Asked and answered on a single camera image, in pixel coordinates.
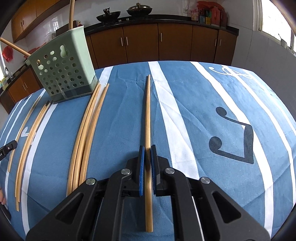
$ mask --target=keyhole-shaped hole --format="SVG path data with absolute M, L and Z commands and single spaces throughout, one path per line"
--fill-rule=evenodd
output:
M 37 60 L 38 69 L 43 70 L 44 66 L 41 64 L 40 60 Z
M 61 45 L 60 50 L 61 50 L 60 55 L 62 58 L 65 58 L 69 55 L 69 51 L 65 49 L 64 45 Z

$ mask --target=chopstick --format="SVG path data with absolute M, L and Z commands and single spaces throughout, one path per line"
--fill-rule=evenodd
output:
M 7 41 L 6 39 L 4 38 L 1 38 L 0 37 L 0 41 L 7 44 L 8 46 L 12 47 L 13 49 L 15 49 L 16 51 L 19 51 L 20 53 L 22 53 L 23 55 L 26 55 L 26 56 L 30 56 L 31 54 L 29 54 L 28 52 L 24 51 L 23 49 L 21 49 L 20 47 L 14 45 L 13 43 Z
M 86 119 L 87 119 L 87 116 L 89 116 L 89 118 L 87 120 L 88 120 L 88 122 L 90 121 L 90 118 L 91 118 L 92 112 L 93 112 L 93 108 L 96 103 L 96 97 L 99 93 L 100 88 L 101 88 L 101 85 L 97 84 L 97 86 L 91 96 L 91 99 L 89 100 L 89 103 L 88 103 L 87 108 L 85 110 L 82 122 L 80 124 L 80 128 L 77 133 L 77 137 L 76 137 L 76 141 L 75 141 L 75 145 L 74 145 L 74 149 L 73 149 L 73 153 L 72 153 L 72 158 L 71 158 L 71 162 L 70 162 L 70 169 L 69 169 L 68 183 L 67 183 L 67 196 L 72 192 L 72 188 L 73 188 L 74 169 L 75 169 L 75 165 L 76 165 L 77 152 L 78 152 L 78 148 L 80 145 L 81 136 L 82 136 L 82 133 L 84 135 L 86 135 L 86 132 L 83 132 L 83 129 L 85 127 L 85 130 L 86 131 L 88 130 L 89 123 L 85 124 Z
M 73 28 L 74 3 L 75 0 L 70 0 L 69 30 Z
M 85 142 L 85 146 L 84 146 L 84 152 L 83 152 L 83 158 L 82 158 L 82 164 L 81 164 L 79 185 L 81 185 L 86 179 L 86 171 L 87 171 L 87 166 L 88 166 L 88 162 L 89 162 L 89 154 L 91 151 L 91 145 L 92 145 L 92 141 L 94 138 L 94 132 L 96 130 L 96 124 L 97 124 L 99 114 L 102 109 L 102 105 L 103 105 L 108 87 L 109 87 L 109 84 L 107 84 L 107 86 L 104 88 L 104 90 L 102 92 L 98 106 L 97 106 L 96 111 L 94 113 L 94 117 L 92 118 L 92 121 L 91 121 L 91 124 L 89 127 L 89 131 L 87 133 L 86 142 Z
M 145 115 L 145 224 L 146 232 L 153 232 L 152 216 L 152 173 L 151 173 L 151 125 L 150 125 L 150 75 L 146 82 L 146 115 Z
M 43 106 L 43 108 L 41 109 L 41 111 L 39 112 L 37 118 L 35 119 L 32 127 L 31 127 L 29 135 L 28 135 L 28 137 L 25 141 L 24 147 L 22 149 L 22 154 L 21 154 L 18 169 L 17 169 L 17 177 L 16 177 L 16 181 L 15 181 L 15 197 L 16 197 L 17 211 L 20 210 L 19 203 L 20 203 L 20 194 L 21 194 L 22 174 L 24 171 L 27 154 L 29 152 L 30 145 L 34 139 L 35 133 L 36 133 L 46 111 L 50 107 L 50 105 L 51 105 L 51 102 L 49 103 L 49 101 L 47 101 L 45 103 L 45 105 Z
M 85 119 L 83 129 L 82 129 L 82 133 L 81 133 L 81 137 L 80 137 L 80 141 L 79 141 L 79 145 L 78 145 L 78 149 L 77 149 L 77 155 L 76 155 L 76 158 L 75 158 L 75 167 L 74 167 L 72 191 L 74 191 L 79 185 L 79 174 L 80 174 L 80 168 L 81 168 L 81 161 L 82 161 L 84 145 L 85 145 L 87 132 L 89 130 L 89 124 L 90 124 L 90 121 L 91 121 L 92 113 L 93 113 L 93 110 L 94 110 L 94 107 L 95 107 L 95 103 L 96 103 L 100 88 L 101 88 L 101 84 L 98 84 L 97 91 L 96 91 L 96 93 L 94 92 L 94 98 L 93 98 L 93 100 L 91 102 L 89 111 L 88 111 L 86 119 Z
M 19 140 L 19 138 L 20 138 L 20 135 L 21 135 L 21 133 L 22 133 L 22 130 L 24 129 L 24 127 L 25 127 L 25 125 L 26 125 L 28 119 L 30 118 L 32 112 L 34 111 L 34 109 L 35 109 L 35 107 L 36 107 L 36 105 L 38 104 L 38 102 L 39 102 L 40 99 L 41 99 L 41 96 L 39 96 L 38 99 L 34 102 L 34 104 L 32 105 L 31 109 L 29 110 L 29 112 L 28 112 L 26 118 L 24 119 L 24 122 L 22 123 L 22 126 L 20 127 L 20 130 L 19 130 L 19 132 L 17 133 L 17 137 L 15 138 L 15 140 L 16 140 L 17 142 L 18 142 L 18 140 Z M 10 154 L 10 156 L 9 156 L 9 162 L 8 162 L 8 168 L 7 168 L 8 172 L 10 172 L 10 170 L 11 170 L 11 164 L 12 164 L 12 160 L 13 160 L 13 156 L 14 156 L 14 154 L 15 154 L 15 149 L 12 150 L 12 152 L 11 152 L 11 154 Z

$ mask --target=perforated utensil holder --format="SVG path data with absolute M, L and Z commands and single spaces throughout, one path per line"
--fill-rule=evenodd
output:
M 98 82 L 83 26 L 59 35 L 28 59 L 54 103 L 89 95 Z

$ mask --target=metal screw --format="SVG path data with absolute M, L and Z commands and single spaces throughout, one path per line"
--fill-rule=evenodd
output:
M 173 169 L 173 168 L 166 168 L 165 169 L 165 172 L 167 173 L 167 174 L 174 174 L 175 173 L 175 170 Z
M 124 169 L 121 170 L 121 174 L 122 174 L 122 175 L 128 175 L 128 174 L 130 174 L 130 173 L 131 173 L 131 170 L 128 169 L 128 168 L 124 168 Z
M 89 178 L 89 179 L 86 180 L 86 184 L 87 184 L 87 185 L 93 185 L 93 184 L 95 184 L 95 183 L 96 183 L 96 180 L 93 179 L 93 178 Z
M 202 183 L 204 183 L 204 184 L 209 184 L 209 183 L 210 183 L 210 179 L 209 179 L 208 177 L 202 177 L 202 178 L 200 179 L 200 181 L 201 181 Z

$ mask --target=black musical note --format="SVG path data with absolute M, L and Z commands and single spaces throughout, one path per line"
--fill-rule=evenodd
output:
M 228 153 L 226 151 L 222 151 L 219 150 L 222 146 L 222 141 L 219 137 L 212 137 L 209 141 L 209 148 L 210 150 L 215 153 L 218 154 L 220 156 L 224 156 L 227 158 L 231 158 L 237 161 L 242 161 L 245 163 L 249 163 L 249 164 L 254 164 L 254 157 L 253 157 L 253 138 L 254 138 L 254 134 L 253 134 L 253 127 L 249 124 L 245 124 L 242 122 L 239 122 L 237 120 L 233 120 L 231 118 L 226 117 L 227 112 L 224 108 L 222 107 L 217 107 L 216 108 L 216 112 L 219 116 L 223 117 L 224 119 L 234 122 L 236 124 L 240 124 L 240 125 L 244 125 L 245 129 L 244 129 L 244 157 L 241 156 L 237 156 L 231 153 Z

